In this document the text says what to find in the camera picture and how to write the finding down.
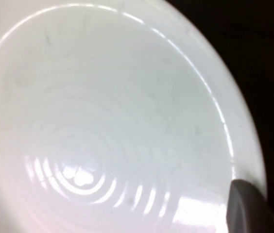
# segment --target ceramic surface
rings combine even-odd
[[[161,0],[0,0],[0,233],[226,233],[256,132]]]

